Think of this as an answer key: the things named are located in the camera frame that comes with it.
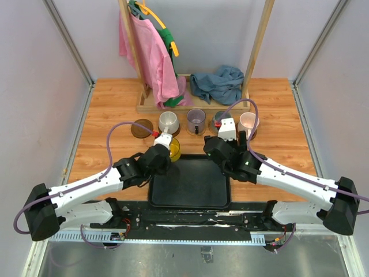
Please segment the dark wooden coaster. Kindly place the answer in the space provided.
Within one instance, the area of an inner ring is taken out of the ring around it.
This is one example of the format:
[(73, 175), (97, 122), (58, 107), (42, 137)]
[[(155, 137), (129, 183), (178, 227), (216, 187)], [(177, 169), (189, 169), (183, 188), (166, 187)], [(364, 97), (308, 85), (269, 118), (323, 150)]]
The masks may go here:
[(153, 123), (148, 119), (138, 119), (131, 125), (131, 133), (138, 139), (144, 139), (151, 135), (153, 131)]
[(252, 132), (251, 129), (246, 131), (246, 139), (247, 140), (253, 140), (256, 135), (257, 135), (257, 130), (255, 130), (254, 132)]

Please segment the yellow glass mug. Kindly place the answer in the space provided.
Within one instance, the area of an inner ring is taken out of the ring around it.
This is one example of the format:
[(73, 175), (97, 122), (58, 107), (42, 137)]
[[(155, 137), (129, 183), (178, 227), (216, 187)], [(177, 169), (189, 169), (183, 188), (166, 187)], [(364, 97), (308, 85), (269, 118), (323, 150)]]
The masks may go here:
[(176, 162), (181, 156), (180, 144), (176, 138), (173, 138), (170, 143), (170, 159), (171, 162)]

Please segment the pink ceramic mug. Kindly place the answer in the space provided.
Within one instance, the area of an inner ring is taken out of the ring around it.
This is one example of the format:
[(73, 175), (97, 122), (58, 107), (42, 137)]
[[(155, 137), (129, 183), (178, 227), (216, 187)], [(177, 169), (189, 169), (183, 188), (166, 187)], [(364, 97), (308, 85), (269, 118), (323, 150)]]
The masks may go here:
[(243, 113), (239, 118), (238, 132), (245, 131), (246, 139), (249, 139), (253, 127), (255, 127), (255, 132), (253, 133), (252, 137), (256, 134), (258, 125), (259, 118), (257, 118), (254, 113)]

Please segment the woven rattan coaster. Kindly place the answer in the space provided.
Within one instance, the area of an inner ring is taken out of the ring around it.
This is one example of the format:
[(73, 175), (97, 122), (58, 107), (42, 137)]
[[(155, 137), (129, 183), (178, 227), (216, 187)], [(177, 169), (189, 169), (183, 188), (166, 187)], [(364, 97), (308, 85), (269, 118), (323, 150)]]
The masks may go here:
[(209, 130), (214, 136), (218, 135), (219, 129), (215, 126), (215, 123), (213, 121), (209, 122)]

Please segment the grey glass mug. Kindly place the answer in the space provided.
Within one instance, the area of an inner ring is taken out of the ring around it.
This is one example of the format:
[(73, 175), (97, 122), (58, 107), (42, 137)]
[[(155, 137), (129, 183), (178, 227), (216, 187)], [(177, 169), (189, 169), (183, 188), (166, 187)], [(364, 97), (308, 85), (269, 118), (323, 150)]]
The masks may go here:
[(218, 111), (218, 112), (214, 115), (214, 117), (213, 117), (213, 119), (212, 119), (212, 121), (215, 123), (215, 126), (216, 126), (218, 129), (219, 129), (219, 127), (220, 127), (220, 121), (221, 121), (222, 119), (224, 119), (224, 118), (231, 118), (231, 117), (232, 117), (230, 113), (226, 113), (226, 114), (225, 114), (225, 116), (224, 116), (222, 119), (220, 119), (220, 117), (221, 117), (223, 114), (224, 114), (224, 111)]

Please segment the white ceramic mug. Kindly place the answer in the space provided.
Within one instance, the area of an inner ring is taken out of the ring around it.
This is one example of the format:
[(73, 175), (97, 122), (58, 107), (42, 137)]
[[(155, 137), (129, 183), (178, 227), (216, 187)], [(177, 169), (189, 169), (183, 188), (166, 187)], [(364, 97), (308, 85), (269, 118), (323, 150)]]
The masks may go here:
[(164, 133), (173, 135), (179, 129), (179, 120), (172, 111), (165, 111), (159, 116), (159, 130)]

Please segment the light woven coaster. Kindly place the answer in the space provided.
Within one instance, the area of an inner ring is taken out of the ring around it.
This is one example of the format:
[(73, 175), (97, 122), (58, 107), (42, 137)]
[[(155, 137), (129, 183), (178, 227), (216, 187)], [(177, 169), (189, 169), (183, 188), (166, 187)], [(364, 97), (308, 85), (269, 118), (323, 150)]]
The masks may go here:
[(189, 128), (186, 127), (186, 131), (191, 136), (202, 136), (206, 132), (206, 128), (203, 129), (201, 132), (199, 131), (198, 133), (196, 133), (196, 132), (192, 132)]

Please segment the purple glass mug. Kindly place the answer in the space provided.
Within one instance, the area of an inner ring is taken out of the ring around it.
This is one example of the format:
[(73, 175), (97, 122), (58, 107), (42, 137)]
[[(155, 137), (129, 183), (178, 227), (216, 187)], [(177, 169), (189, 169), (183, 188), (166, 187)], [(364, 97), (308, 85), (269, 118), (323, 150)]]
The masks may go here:
[(204, 110), (194, 108), (188, 111), (187, 115), (187, 128), (192, 132), (198, 133), (205, 129), (206, 113)]

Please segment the brown glass coaster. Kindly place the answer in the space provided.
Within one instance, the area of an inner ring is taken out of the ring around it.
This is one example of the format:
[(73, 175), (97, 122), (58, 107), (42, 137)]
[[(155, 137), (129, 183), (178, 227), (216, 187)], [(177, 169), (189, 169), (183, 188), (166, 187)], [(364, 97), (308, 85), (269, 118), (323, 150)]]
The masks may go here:
[(181, 127), (179, 126), (179, 127), (178, 127), (178, 129), (176, 130), (176, 132), (174, 132), (174, 133), (172, 134), (172, 136), (173, 136), (173, 137), (176, 137), (176, 136), (180, 133), (180, 131), (181, 131)]

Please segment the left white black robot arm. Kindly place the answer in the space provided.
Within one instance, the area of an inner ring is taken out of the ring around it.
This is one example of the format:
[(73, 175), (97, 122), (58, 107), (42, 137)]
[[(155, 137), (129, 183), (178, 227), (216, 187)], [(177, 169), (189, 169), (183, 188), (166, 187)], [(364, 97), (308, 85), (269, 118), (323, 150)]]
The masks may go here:
[(170, 164), (170, 148), (156, 144), (145, 153), (123, 158), (110, 169), (88, 178), (52, 188), (38, 184), (24, 205), (28, 234), (33, 241), (42, 241), (61, 229), (82, 224), (84, 219), (115, 229), (123, 223), (123, 213), (118, 211), (118, 206), (111, 200), (94, 205), (89, 205), (88, 201), (103, 194), (141, 186), (155, 175), (165, 174)]

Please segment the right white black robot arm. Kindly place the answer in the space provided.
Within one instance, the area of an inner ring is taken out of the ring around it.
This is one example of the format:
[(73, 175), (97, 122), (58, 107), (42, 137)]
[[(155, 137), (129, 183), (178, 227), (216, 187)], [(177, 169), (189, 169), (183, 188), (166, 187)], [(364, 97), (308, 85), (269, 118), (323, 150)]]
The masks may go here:
[(303, 203), (268, 201), (261, 216), (265, 229), (273, 231), (290, 223), (322, 223), (337, 234), (353, 234), (360, 200), (351, 179), (341, 177), (335, 181), (290, 169), (255, 153), (244, 140), (239, 143), (206, 136), (204, 142), (204, 152), (226, 176), (272, 186), (305, 199)]

